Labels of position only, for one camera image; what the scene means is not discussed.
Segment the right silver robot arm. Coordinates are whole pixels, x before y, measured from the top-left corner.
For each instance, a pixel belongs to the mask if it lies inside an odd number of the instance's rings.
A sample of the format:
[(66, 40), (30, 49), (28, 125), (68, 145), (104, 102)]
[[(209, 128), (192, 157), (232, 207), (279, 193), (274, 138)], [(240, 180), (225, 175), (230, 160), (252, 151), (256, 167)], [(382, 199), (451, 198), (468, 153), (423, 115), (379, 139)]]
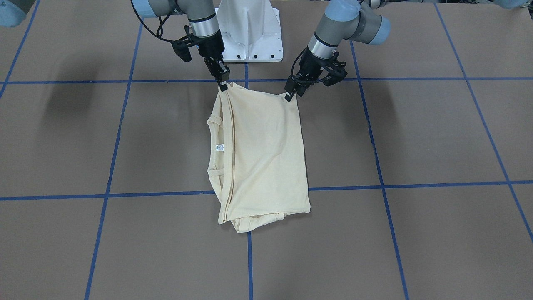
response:
[[(226, 91), (230, 69), (224, 63), (223, 37), (211, 0), (132, 0), (131, 6), (139, 22), (155, 38), (171, 44), (175, 54), (190, 62), (189, 48), (196, 46), (199, 55), (220, 91)], [(162, 27), (172, 15), (186, 15), (185, 36), (177, 40), (162, 38)]]

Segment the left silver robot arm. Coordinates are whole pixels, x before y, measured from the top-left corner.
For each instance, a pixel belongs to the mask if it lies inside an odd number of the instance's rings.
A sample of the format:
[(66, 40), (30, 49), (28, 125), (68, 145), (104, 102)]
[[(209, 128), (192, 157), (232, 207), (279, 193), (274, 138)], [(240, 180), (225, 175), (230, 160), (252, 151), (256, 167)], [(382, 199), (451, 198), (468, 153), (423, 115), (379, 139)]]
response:
[(391, 23), (374, 10), (388, 3), (388, 0), (331, 0), (307, 47), (291, 66), (285, 85), (286, 101), (295, 95), (303, 96), (314, 84), (330, 87), (346, 78), (346, 63), (338, 60), (337, 51), (343, 40), (367, 45), (385, 42)]

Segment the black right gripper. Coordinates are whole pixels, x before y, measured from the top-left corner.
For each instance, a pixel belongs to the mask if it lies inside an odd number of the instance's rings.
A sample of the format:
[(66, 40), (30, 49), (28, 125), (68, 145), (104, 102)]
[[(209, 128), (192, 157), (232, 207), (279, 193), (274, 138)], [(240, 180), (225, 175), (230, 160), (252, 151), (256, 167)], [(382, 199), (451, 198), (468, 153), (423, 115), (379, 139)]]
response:
[(208, 37), (196, 37), (198, 51), (211, 74), (217, 80), (219, 89), (224, 92), (228, 89), (230, 69), (223, 62), (225, 50), (221, 33), (215, 33)]

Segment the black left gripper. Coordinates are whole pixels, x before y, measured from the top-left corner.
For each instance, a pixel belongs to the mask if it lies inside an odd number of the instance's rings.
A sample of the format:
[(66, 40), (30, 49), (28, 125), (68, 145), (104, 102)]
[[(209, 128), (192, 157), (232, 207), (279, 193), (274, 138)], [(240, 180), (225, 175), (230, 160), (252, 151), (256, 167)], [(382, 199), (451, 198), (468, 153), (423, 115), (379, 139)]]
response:
[(337, 61), (338, 52), (333, 50), (331, 57), (322, 59), (315, 56), (308, 47), (306, 47), (295, 59), (293, 65), (299, 60), (299, 71), (287, 78), (285, 84), (285, 99), (291, 102), (294, 94), (302, 97), (305, 91), (315, 83), (322, 83), (322, 79), (328, 75), (325, 70), (327, 64)]

